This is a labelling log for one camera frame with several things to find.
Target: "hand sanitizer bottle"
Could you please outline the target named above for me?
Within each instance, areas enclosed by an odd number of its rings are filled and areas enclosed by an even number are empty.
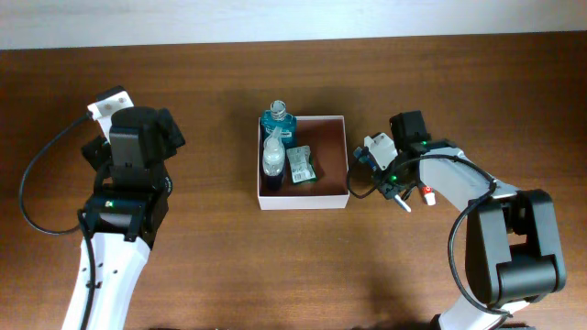
[[[282,128],[277,126],[263,143],[263,172],[267,188],[277,191],[285,178],[285,148],[282,143]]]
[[[295,128],[297,119],[285,111],[285,103],[277,100],[271,104],[271,110],[265,110],[260,119],[263,126],[263,138],[267,138],[276,127],[282,128],[282,143],[285,149],[296,147]]]

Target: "white wall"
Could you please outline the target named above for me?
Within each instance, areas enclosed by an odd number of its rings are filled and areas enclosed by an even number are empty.
[[[580,29],[586,0],[0,0],[0,49]]]

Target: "cardboard box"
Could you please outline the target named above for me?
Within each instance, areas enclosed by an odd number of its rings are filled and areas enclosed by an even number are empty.
[[[310,146],[318,180],[292,183],[289,160],[285,165],[282,188],[273,192],[264,186],[262,154],[263,141],[259,123],[257,148],[257,197],[261,210],[333,209],[345,208],[349,200],[347,189],[347,141],[345,119],[342,115],[309,115],[297,117],[297,145]]]

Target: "label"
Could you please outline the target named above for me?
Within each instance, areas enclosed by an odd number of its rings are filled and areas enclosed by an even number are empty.
[[[267,134],[270,135],[271,133],[273,133],[273,128],[265,127],[265,132],[267,132]],[[292,137],[292,132],[282,130],[282,138],[291,138],[291,137]]]
[[[316,174],[310,164],[310,147],[303,146],[287,149],[287,158],[292,170],[292,182],[304,182],[315,179]]]

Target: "wooden table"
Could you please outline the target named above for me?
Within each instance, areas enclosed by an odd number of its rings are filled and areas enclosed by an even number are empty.
[[[0,327],[61,326],[81,235],[29,227],[17,186],[47,141],[122,84],[135,104],[168,107],[187,140],[167,162],[170,212],[127,328],[427,323],[458,297],[445,248],[457,210],[444,198],[413,198],[411,214],[378,194],[343,210],[260,211],[256,125],[275,99],[294,115],[344,115],[349,151],[420,109],[433,137],[505,182],[549,192],[567,287],[515,321],[587,328],[586,54],[587,33],[2,51]],[[79,148],[98,133],[76,129],[34,169],[26,203],[39,223],[75,225],[94,174]]]

